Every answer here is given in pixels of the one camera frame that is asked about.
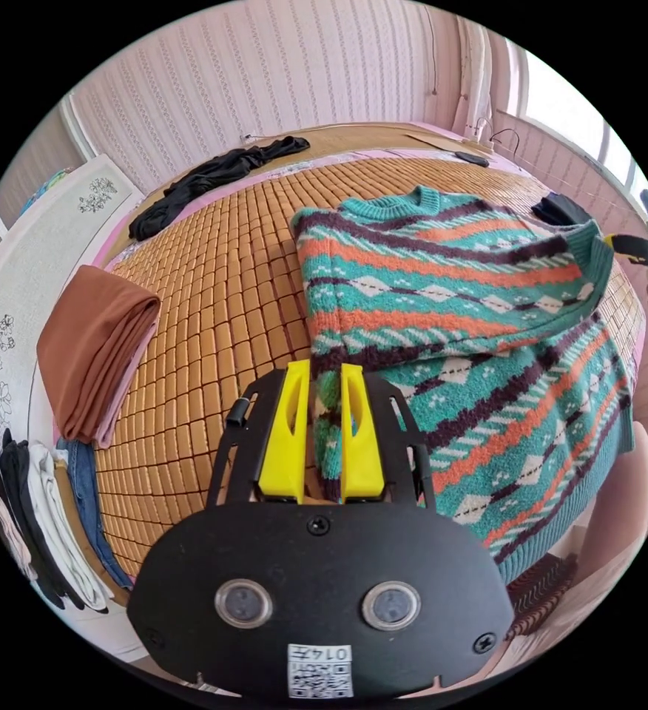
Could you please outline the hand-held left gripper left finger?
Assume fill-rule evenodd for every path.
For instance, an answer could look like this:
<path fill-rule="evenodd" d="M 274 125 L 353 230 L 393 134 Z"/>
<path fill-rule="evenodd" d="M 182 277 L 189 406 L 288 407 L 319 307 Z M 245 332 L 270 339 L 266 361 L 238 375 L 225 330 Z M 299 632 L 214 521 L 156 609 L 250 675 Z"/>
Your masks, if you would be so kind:
<path fill-rule="evenodd" d="M 303 503 L 307 452 L 310 362 L 291 361 L 281 380 L 257 485 L 265 499 Z"/>

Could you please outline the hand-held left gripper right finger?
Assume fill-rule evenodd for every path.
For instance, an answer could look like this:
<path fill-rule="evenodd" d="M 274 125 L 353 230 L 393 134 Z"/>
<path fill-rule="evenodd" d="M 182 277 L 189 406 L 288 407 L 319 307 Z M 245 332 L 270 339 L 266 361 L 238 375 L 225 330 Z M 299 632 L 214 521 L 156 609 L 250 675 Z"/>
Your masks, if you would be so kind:
<path fill-rule="evenodd" d="M 384 491 L 384 475 L 364 373 L 360 366 L 344 364 L 340 378 L 340 497 L 344 504 L 378 499 Z"/>

